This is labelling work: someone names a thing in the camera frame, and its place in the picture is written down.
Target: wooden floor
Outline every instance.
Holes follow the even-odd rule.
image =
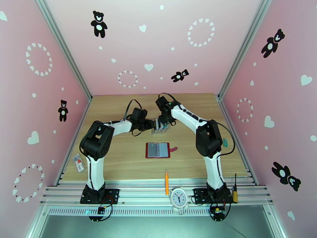
[[[148,111],[147,118],[155,119],[160,111],[155,104],[157,95],[115,95],[94,96],[89,106],[84,123],[79,131],[72,156],[79,152],[79,143],[95,120],[102,122],[120,120],[123,118],[127,104],[131,99],[137,99],[143,109]],[[190,112],[205,118],[214,119],[227,126],[220,107],[213,94],[175,94],[174,97]],[[133,102],[129,113],[137,104]],[[230,134],[219,126],[222,138],[228,140],[228,147],[222,146],[222,153],[231,151],[233,143]],[[146,159],[146,142],[169,142],[170,147],[178,150],[171,153],[167,159]],[[85,166],[86,158],[80,154]],[[237,149],[230,155],[221,157],[224,177],[247,175]],[[164,171],[168,169],[169,178],[206,178],[206,168],[202,156],[195,147],[195,134],[183,123],[169,127],[165,134],[151,134],[148,130],[134,137],[124,133],[113,137],[110,150],[104,161],[104,178],[107,180],[122,179],[163,179]],[[63,180],[87,180],[87,169],[79,173],[72,159],[65,170]]]

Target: black cable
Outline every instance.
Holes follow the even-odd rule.
[[[158,95],[159,98],[160,98],[160,95],[161,95],[161,94],[166,94],[166,95],[170,96],[170,97],[173,99],[174,102],[177,102],[178,107],[179,107],[181,110],[183,110],[183,109],[181,108],[181,106],[180,106],[180,103],[179,103],[178,101],[176,101],[176,99],[175,99],[171,94],[166,93],[166,92],[162,92],[162,93],[160,93],[160,94]]]
[[[126,107],[126,112],[124,113],[124,116],[123,116],[123,120],[124,120],[124,121],[126,120],[126,115],[128,114],[129,107],[130,107],[130,105],[131,105],[131,103],[132,103],[133,101],[136,101],[136,103],[139,104],[140,108],[142,109],[141,104],[140,104],[136,99],[130,100],[128,106]]]

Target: white heart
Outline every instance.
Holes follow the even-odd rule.
[[[0,20],[8,21],[7,16],[3,11],[0,11]]]
[[[300,78],[300,82],[302,83],[302,86],[309,84],[310,82],[312,82],[312,80],[313,78],[308,77],[307,75],[302,75],[302,77]]]
[[[287,212],[287,216],[290,217],[292,220],[295,220],[295,216],[292,211]]]
[[[141,30],[143,33],[145,33],[146,25],[139,26],[139,30]]]
[[[275,123],[271,120],[270,116],[266,116],[264,120],[264,126],[268,128],[272,128],[275,126]]]
[[[145,64],[144,65],[144,68],[147,70],[147,71],[151,71],[153,69],[154,65],[153,64]]]
[[[37,133],[37,131],[33,131],[33,132],[31,133],[31,137],[29,137],[29,138],[27,139],[27,143],[30,144],[30,145],[36,144],[36,143],[38,143],[39,141],[40,141],[40,139],[38,138],[38,133]]]

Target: screwdriver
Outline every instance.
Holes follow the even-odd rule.
[[[234,203],[238,203],[237,174],[235,174],[235,185],[233,187],[232,199]]]

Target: white clock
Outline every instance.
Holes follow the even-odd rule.
[[[179,213],[181,210],[185,211],[188,209],[188,198],[182,188],[173,189],[170,195],[170,200],[174,212]]]

